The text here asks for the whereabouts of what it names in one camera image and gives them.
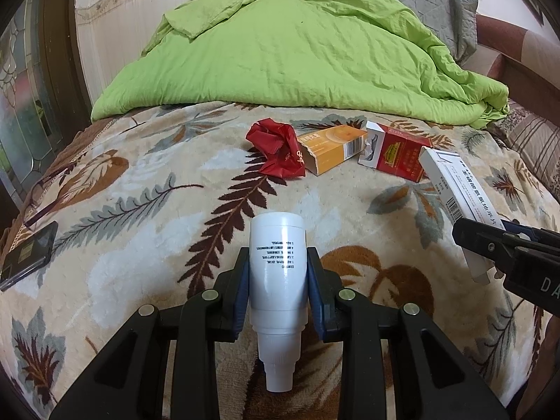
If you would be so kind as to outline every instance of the red box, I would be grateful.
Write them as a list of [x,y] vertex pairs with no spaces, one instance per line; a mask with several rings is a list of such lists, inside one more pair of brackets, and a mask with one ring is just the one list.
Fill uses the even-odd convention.
[[424,169],[418,156],[422,147],[432,147],[429,138],[371,121],[367,122],[366,130],[366,148],[358,163],[407,180],[420,181]]

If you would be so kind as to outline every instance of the smartphone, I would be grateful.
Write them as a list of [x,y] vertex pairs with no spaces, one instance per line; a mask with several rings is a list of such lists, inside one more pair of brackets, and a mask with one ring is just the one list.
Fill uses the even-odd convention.
[[50,262],[57,230],[58,223],[53,221],[26,238],[6,255],[0,275],[0,291],[12,287]]

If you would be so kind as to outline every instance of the orange medicine box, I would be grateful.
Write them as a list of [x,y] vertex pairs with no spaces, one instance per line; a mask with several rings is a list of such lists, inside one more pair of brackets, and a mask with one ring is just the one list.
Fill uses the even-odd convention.
[[305,167],[321,175],[363,150],[367,131],[340,125],[297,138]]
[[432,147],[429,138],[371,121],[367,122],[366,129],[366,148],[358,163],[407,180],[420,181],[424,169],[418,156],[422,147]]

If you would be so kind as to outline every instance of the metal screw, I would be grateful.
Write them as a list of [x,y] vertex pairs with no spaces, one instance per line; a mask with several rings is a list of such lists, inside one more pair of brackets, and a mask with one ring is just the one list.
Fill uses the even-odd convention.
[[154,308],[152,304],[143,304],[140,308],[138,308],[138,314],[141,316],[149,316],[155,310],[156,308]]
[[218,291],[214,289],[208,289],[202,293],[202,298],[205,300],[215,300],[218,298]]
[[342,300],[354,300],[356,297],[356,293],[351,289],[342,289],[338,296],[341,297]]
[[420,307],[416,303],[407,303],[402,309],[405,313],[410,314],[410,316],[416,316],[420,312]]

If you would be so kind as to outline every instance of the barcode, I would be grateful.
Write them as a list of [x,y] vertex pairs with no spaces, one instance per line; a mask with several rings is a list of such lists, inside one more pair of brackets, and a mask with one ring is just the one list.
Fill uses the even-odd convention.
[[358,137],[350,142],[346,142],[344,145],[344,160],[352,158],[355,154],[361,152],[365,148],[365,143],[363,137]]
[[451,222],[453,224],[455,224],[455,221],[457,221],[459,218],[463,217],[463,214],[461,214],[461,210],[459,210],[459,206],[457,205],[457,202],[455,200],[454,197],[452,197],[451,199],[449,199],[445,205],[447,205],[447,210],[449,210],[449,214],[451,215]]

